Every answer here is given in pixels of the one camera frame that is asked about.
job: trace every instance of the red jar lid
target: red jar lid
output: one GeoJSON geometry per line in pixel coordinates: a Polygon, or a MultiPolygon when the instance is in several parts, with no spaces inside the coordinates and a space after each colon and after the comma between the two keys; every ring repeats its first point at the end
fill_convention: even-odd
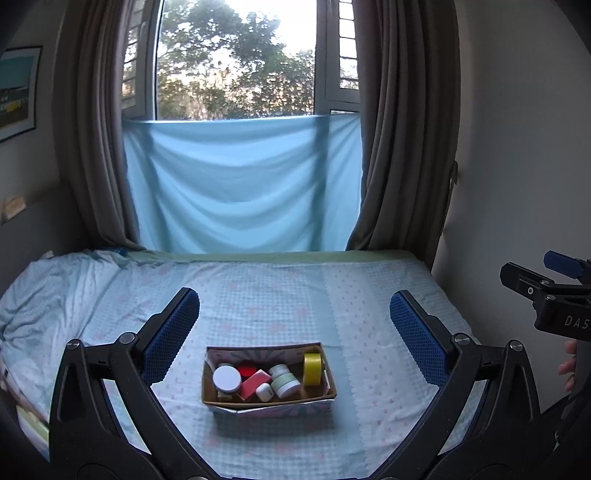
{"type": "Polygon", "coordinates": [[[253,376],[259,370],[252,362],[243,362],[236,367],[240,372],[240,376],[244,379],[253,376]]]}

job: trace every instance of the blue gripper pad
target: blue gripper pad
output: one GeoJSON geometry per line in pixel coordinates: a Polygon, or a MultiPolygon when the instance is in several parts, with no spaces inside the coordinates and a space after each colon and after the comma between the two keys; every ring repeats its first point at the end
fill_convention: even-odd
{"type": "Polygon", "coordinates": [[[390,300],[390,319],[427,383],[441,388],[447,382],[447,355],[400,293],[390,300]]]}
{"type": "Polygon", "coordinates": [[[190,290],[165,319],[144,350],[142,379],[147,385],[164,380],[198,317],[199,295],[190,290]]]}
{"type": "Polygon", "coordinates": [[[567,257],[550,250],[544,256],[544,266],[569,278],[580,278],[585,273],[581,262],[576,258],[567,257]]]}

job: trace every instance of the gray curtain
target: gray curtain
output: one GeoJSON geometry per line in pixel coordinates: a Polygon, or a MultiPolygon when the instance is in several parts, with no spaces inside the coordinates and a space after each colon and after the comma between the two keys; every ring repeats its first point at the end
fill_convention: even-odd
{"type": "Polygon", "coordinates": [[[455,172],[460,61],[453,0],[353,0],[363,138],[348,249],[433,266],[455,172]]]}
{"type": "Polygon", "coordinates": [[[121,131],[132,7],[133,0],[69,0],[57,46],[53,128],[60,175],[97,247],[139,248],[121,131]]]}

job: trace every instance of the yellow tape roll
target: yellow tape roll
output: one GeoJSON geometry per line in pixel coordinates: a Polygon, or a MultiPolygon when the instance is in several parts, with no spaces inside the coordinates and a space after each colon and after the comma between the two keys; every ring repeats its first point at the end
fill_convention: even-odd
{"type": "Polygon", "coordinates": [[[304,385],[316,387],[320,385],[322,376],[322,357],[319,353],[304,354],[304,385]]]}

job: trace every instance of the picture frame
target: picture frame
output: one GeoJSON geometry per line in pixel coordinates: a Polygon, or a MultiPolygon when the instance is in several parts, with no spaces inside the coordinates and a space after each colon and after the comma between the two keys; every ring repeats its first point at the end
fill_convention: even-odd
{"type": "Polygon", "coordinates": [[[7,49],[0,57],[0,142],[37,125],[40,46],[7,49]]]}

